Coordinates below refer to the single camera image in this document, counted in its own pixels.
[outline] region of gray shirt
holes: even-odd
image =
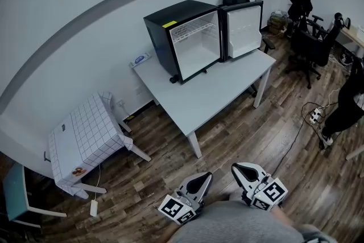
[[[315,234],[335,242],[317,229],[296,229],[283,224],[270,212],[252,209],[239,201],[218,201],[200,217],[182,226],[171,243],[302,243]]]

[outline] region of yellow label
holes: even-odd
[[[173,25],[173,24],[175,24],[175,23],[177,23],[176,21],[171,21],[171,22],[169,22],[169,23],[166,23],[165,25],[163,25],[162,27],[164,27],[164,28],[166,28],[166,27],[169,27],[169,26],[171,26],[171,25]]]

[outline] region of sneaker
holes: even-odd
[[[321,141],[323,141],[323,143],[326,145],[326,146],[331,146],[332,143],[334,142],[331,138],[331,136],[325,136],[322,134],[322,129],[320,129],[318,131],[318,137],[320,138]]]

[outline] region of black mini fridge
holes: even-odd
[[[186,0],[144,22],[170,81],[183,84],[218,61],[259,48],[262,11],[260,0],[221,7]]]

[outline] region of wire shelf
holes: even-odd
[[[189,36],[212,26],[214,26],[213,23],[197,18],[196,20],[184,23],[171,30],[172,41],[173,43],[180,42]]]

